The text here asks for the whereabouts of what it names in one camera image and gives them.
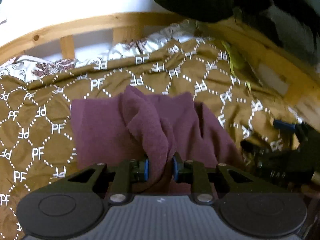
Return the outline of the maroon long-sleeve shirt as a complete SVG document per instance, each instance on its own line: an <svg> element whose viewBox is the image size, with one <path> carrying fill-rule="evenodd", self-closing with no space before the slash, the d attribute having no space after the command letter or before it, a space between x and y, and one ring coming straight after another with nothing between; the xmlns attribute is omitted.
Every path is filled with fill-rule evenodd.
<svg viewBox="0 0 320 240"><path fill-rule="evenodd" d="M135 193L188 194L190 185L173 181L171 160L226 163L244 167L241 153L216 116L190 93L146 95L135 87L109 99L72 102L71 124L79 168L96 163L117 166L124 160L150 161L150 177Z"/></svg>

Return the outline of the lime green cloth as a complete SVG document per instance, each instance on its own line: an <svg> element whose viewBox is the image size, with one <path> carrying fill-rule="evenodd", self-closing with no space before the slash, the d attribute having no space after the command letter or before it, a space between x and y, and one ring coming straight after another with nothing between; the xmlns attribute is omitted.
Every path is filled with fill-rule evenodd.
<svg viewBox="0 0 320 240"><path fill-rule="evenodd" d="M247 62L238 52L238 50L235 47L233 47L230 43L226 41L221 41L221 43L229 56L229 68L231 71L231 75L232 77L238 78L235 71L245 70L247 67Z"/></svg>

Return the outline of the brown PF patterned blanket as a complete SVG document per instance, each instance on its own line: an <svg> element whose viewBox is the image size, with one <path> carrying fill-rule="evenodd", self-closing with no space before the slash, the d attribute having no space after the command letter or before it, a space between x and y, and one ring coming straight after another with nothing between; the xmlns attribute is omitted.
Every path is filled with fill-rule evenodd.
<svg viewBox="0 0 320 240"><path fill-rule="evenodd" d="M170 41L143 57L127 57L55 74L36 71L24 82L1 74L1 239L20 239L16 207L27 193L104 157L111 164L144 153L142 143L120 131L117 104L127 89L163 104L167 117L147 115L152 173L177 150L209 166L242 161L240 143L281 151L290 137L274 119L295 122L280 97L255 81L251 70L231 70L218 40Z"/></svg>

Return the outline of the black puffy jacket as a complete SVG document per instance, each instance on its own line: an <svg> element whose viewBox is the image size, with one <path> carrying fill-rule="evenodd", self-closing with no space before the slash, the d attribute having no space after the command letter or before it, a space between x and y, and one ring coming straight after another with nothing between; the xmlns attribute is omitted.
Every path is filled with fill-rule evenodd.
<svg viewBox="0 0 320 240"><path fill-rule="evenodd" d="M232 16L312 66L319 63L319 0L154 0L163 8L215 23Z"/></svg>

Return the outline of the wooden bed frame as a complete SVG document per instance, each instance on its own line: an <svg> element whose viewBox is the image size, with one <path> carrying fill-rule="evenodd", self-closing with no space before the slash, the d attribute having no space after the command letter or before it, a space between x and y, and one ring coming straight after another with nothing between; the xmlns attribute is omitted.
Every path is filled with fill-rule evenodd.
<svg viewBox="0 0 320 240"><path fill-rule="evenodd" d="M59 24L45 24L42 28L32 27L25 34L18 34L1 45L1 63L26 50L59 40L63 57L75 56L74 35L112 29L113 42L138 39L146 26L165 26L182 20L181 16L168 12L125 12L95 16ZM258 76L270 86L276 85L270 74L282 85L284 100L295 106L311 122L319 119L319 75L313 67L300 61L260 32L240 20L230 18L214 24L203 24L204 32L221 38L245 57Z"/></svg>

